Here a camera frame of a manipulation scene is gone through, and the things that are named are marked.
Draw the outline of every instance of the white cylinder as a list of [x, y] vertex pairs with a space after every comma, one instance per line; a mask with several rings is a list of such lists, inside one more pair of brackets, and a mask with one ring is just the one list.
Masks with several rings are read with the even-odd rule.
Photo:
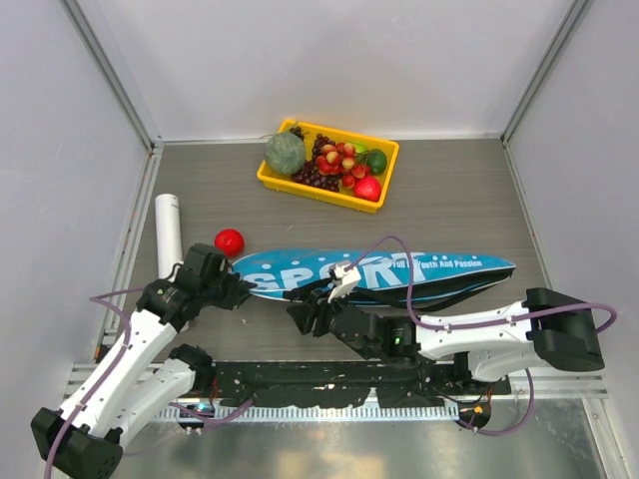
[[167, 277], [176, 262], [183, 262], [180, 201], [175, 195], [156, 196], [156, 238], [158, 277]]

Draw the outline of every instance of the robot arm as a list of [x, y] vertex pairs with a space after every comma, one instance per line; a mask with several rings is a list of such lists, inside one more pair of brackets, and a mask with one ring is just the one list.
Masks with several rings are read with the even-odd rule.
[[232, 274], [227, 259], [212, 246], [191, 247], [175, 281], [158, 279], [145, 288], [131, 316], [129, 343], [124, 344], [122, 334], [58, 411], [42, 408], [35, 415], [31, 427], [42, 458], [48, 457], [62, 425], [86, 392], [126, 348], [100, 388], [82, 404], [54, 458], [54, 465], [71, 477], [109, 477], [131, 439], [167, 403], [211, 384], [213, 359], [201, 349], [183, 345], [172, 351], [156, 374], [136, 386], [143, 371], [203, 307], [238, 307], [252, 286]]
[[495, 319], [511, 318], [543, 309], [583, 301], [546, 288], [526, 291], [526, 300], [500, 308], [456, 316], [421, 316], [418, 327], [406, 316], [380, 317], [347, 304], [359, 274], [356, 268], [337, 267], [328, 299], [311, 294], [305, 304], [288, 311], [302, 334], [322, 336], [331, 332], [364, 359], [383, 361], [453, 359], [463, 379], [495, 382], [517, 370], [551, 366], [563, 371], [603, 369], [592, 313], [589, 309], [530, 319], [472, 327]]
[[[204, 351], [185, 344], [174, 349], [153, 376], [136, 385], [158, 352], [203, 307], [234, 309], [250, 296], [254, 285], [233, 274], [220, 252], [196, 244], [173, 282], [158, 279], [145, 288], [131, 317], [129, 343], [124, 344], [122, 335], [60, 409], [42, 408], [35, 415], [31, 427], [41, 457], [50, 455], [65, 421], [81, 405], [53, 464], [73, 478], [110, 477], [123, 450], [147, 422], [176, 397], [206, 391], [214, 377], [220, 379], [222, 398], [229, 405], [253, 397], [255, 405], [264, 407], [358, 406], [375, 388], [380, 407], [413, 407], [431, 404], [442, 389], [453, 395], [459, 393], [455, 391], [483, 394], [503, 375], [530, 366], [568, 371], [603, 368], [588, 309], [480, 329], [444, 328], [581, 302], [578, 299], [544, 288], [529, 289], [525, 301], [493, 311], [423, 316], [422, 322], [442, 326], [432, 330], [417, 327], [409, 317], [380, 317], [348, 304], [348, 294], [358, 282], [356, 268], [338, 265], [331, 275], [331, 291], [313, 291], [306, 303], [290, 306], [289, 313], [302, 333], [331, 332], [361, 357], [379, 358], [382, 363], [219, 363], [214, 368]], [[117, 366], [90, 400], [80, 404], [123, 348]], [[375, 366], [379, 369], [371, 375]], [[498, 384], [503, 387], [506, 382]]]

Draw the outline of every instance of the metal floor panel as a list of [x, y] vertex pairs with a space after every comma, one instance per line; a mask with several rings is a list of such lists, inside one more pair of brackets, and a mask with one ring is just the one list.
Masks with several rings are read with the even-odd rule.
[[[497, 402], [490, 426], [512, 425], [525, 401]], [[453, 422], [230, 424], [154, 444], [179, 426], [151, 423], [115, 479], [595, 479], [605, 477], [578, 400], [538, 401], [517, 434], [475, 436]]]

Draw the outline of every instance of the red fruit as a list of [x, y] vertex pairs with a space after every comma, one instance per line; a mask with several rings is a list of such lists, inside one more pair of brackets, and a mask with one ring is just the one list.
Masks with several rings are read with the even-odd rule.
[[350, 172], [356, 178], [363, 178], [366, 176], [366, 170], [364, 169], [363, 165], [355, 165], [354, 167], [352, 167], [352, 170], [350, 170]]
[[347, 170], [350, 170], [352, 167], [355, 166], [355, 158], [346, 157], [341, 161], [341, 165]]
[[355, 156], [355, 147], [350, 143], [343, 144], [343, 154], [345, 157], [354, 157]]
[[332, 165], [328, 162], [321, 162], [318, 164], [318, 170], [321, 175], [330, 175], [332, 173]]
[[328, 152], [326, 155], [326, 161], [331, 165], [339, 165], [341, 157], [338, 152]]
[[341, 177], [341, 184], [344, 188], [350, 190], [352, 187], [355, 186], [355, 177], [353, 175], [344, 175], [343, 177]]
[[244, 238], [237, 230], [222, 230], [216, 236], [215, 245], [226, 256], [233, 257], [244, 250]]
[[337, 151], [337, 148], [334, 145], [324, 145], [323, 147], [321, 147], [321, 153], [326, 156], [328, 156], [330, 152], [336, 152], [336, 151]]
[[381, 185], [376, 177], [367, 176], [357, 182], [352, 193], [356, 198], [378, 202], [381, 196]]

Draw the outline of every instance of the white wall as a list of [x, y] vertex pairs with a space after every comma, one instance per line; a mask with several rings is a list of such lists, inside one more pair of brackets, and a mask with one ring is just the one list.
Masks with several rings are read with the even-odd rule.
[[570, 0], [98, 0], [166, 140], [500, 134]]
[[554, 284], [615, 305], [605, 378], [634, 444], [639, 419], [639, 3], [598, 0], [512, 143]]
[[0, 16], [2, 477], [43, 462], [29, 423], [91, 357], [144, 163], [142, 146], [57, 1]]

